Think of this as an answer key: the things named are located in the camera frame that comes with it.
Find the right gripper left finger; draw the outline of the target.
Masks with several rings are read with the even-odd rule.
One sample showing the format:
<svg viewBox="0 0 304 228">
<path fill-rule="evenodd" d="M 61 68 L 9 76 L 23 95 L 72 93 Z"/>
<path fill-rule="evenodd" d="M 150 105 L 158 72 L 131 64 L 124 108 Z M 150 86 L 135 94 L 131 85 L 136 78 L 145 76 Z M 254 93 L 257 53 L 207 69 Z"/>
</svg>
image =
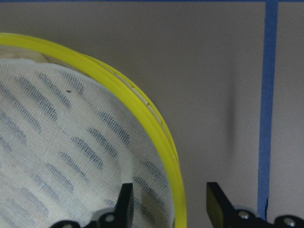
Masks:
<svg viewBox="0 0 304 228">
<path fill-rule="evenodd" d="M 133 184 L 124 183 L 114 207 L 95 211 L 86 228 L 130 228 L 133 224 Z"/>
</svg>

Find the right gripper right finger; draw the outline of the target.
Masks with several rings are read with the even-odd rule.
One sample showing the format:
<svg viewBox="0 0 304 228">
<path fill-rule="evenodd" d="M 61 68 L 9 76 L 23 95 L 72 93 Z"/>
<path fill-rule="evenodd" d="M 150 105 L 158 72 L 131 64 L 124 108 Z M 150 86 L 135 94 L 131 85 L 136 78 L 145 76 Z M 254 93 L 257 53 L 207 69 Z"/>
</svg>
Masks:
<svg viewBox="0 0 304 228">
<path fill-rule="evenodd" d="M 246 209 L 236 209 L 217 182 L 206 184 L 206 209 L 214 228 L 302 228 L 304 220 L 283 215 L 269 223 Z"/>
</svg>

